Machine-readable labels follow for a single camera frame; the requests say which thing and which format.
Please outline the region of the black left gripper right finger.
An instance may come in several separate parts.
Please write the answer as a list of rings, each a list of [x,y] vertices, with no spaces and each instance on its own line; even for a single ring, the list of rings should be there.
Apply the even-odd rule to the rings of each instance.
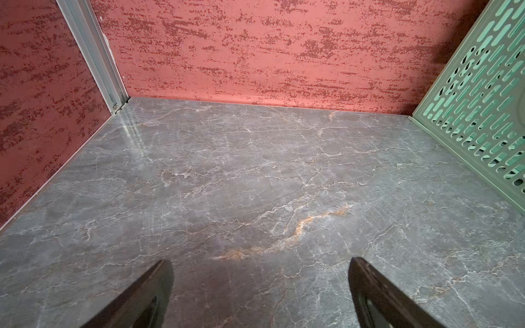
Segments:
[[[361,257],[351,259],[349,289],[361,327],[442,327]]]

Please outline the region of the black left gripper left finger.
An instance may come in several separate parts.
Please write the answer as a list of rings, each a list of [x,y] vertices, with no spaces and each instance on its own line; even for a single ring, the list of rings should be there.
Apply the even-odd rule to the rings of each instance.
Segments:
[[[83,326],[161,327],[173,283],[172,263],[160,260]]]

